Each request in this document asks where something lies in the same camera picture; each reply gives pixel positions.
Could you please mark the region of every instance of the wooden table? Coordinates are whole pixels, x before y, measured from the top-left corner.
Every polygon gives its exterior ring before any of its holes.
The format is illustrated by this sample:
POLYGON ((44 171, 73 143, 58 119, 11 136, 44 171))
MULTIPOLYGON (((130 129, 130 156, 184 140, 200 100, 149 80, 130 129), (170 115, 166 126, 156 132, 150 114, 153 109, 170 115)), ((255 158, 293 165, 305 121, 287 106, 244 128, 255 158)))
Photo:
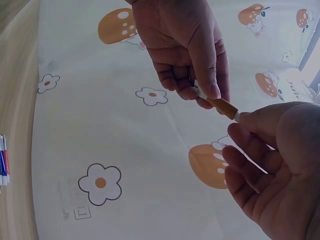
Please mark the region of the wooden table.
POLYGON ((0 239, 37 240, 31 144, 38 73, 39 0, 0 0, 0 133, 11 183, 0 194, 0 239))

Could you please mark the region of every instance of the orange flower center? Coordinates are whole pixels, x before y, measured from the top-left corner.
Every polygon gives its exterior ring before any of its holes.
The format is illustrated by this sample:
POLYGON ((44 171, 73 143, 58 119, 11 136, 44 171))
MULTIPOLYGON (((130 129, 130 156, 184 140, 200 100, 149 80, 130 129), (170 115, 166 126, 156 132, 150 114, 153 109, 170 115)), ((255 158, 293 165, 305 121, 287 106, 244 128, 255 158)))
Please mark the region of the orange flower center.
POLYGON ((95 180, 95 186, 98 188, 98 189, 103 189, 105 186, 107 185, 107 181, 102 178, 102 177, 98 177, 96 180, 95 180))

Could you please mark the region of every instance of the flower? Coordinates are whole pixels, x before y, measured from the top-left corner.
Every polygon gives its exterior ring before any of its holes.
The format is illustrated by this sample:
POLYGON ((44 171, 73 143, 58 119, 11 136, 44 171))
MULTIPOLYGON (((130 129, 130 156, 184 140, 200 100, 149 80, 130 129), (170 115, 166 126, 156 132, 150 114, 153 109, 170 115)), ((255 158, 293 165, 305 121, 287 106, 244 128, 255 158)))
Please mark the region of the flower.
POLYGON ((287 64, 290 61, 290 59, 292 58, 292 56, 293 56, 292 51, 288 51, 288 52, 284 53, 282 55, 282 62, 284 64, 287 64))
POLYGON ((119 185, 121 172, 115 166, 105 168, 99 163, 88 167, 86 176, 78 180, 81 191, 88 194, 88 199, 92 205, 102 206, 107 200, 117 200, 122 189, 119 185))
POLYGON ((38 94, 43 94, 47 90, 54 89, 57 86, 59 80, 59 76, 52 76, 51 74, 44 75, 42 80, 38 84, 38 94))
POLYGON ((167 93, 163 90, 154 90, 149 87, 143 87, 141 91, 137 91, 135 95, 141 99, 147 106, 155 106, 157 104, 165 104, 168 102, 167 93))

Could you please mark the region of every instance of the hand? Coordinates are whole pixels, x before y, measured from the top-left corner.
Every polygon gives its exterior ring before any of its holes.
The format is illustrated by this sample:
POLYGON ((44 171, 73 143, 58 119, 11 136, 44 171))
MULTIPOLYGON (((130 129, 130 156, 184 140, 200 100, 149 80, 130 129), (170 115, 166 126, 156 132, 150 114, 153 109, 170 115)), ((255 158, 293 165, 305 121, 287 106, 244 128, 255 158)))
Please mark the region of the hand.
POLYGON ((230 101, 227 54, 206 0, 127 2, 164 88, 211 109, 192 88, 197 79, 207 97, 230 101))
POLYGON ((269 173, 224 148, 226 184, 243 212, 273 240, 320 239, 320 105, 267 106, 242 115, 228 133, 269 173))

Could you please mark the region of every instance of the small printed label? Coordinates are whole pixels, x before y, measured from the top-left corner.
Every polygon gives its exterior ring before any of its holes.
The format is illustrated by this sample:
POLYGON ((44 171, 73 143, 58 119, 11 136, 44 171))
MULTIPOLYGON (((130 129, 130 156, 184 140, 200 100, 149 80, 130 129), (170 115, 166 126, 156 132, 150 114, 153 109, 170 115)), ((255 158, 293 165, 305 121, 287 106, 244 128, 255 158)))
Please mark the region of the small printed label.
POLYGON ((78 179, 69 178, 58 183, 61 213, 64 221, 91 219, 87 195, 78 187, 78 179))

